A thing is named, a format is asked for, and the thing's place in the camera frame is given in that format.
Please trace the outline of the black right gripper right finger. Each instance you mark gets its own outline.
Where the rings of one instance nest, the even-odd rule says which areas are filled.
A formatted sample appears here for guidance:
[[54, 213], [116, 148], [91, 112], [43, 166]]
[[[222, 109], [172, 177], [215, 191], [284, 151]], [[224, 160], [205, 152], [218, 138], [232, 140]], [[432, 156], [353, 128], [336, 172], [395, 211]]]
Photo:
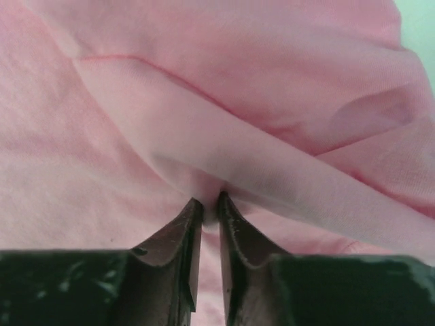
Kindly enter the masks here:
[[227, 325], [434, 324], [434, 269], [397, 255], [296, 255], [217, 202]]

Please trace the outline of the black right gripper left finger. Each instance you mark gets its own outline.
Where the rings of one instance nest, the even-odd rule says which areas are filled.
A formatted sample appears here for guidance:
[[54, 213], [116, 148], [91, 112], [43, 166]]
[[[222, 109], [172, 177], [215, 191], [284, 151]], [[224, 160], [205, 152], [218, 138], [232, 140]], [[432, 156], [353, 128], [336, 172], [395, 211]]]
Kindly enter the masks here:
[[190, 200], [131, 249], [1, 252], [2, 325], [189, 325], [201, 221]]

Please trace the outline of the pink t-shirt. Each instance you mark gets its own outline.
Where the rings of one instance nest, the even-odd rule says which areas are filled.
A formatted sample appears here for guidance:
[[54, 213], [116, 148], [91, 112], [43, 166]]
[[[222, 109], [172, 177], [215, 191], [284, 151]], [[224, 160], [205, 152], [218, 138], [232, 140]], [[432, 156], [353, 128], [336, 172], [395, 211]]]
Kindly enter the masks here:
[[298, 254], [434, 263], [393, 1], [2, 1], [1, 247], [130, 248], [222, 190]]

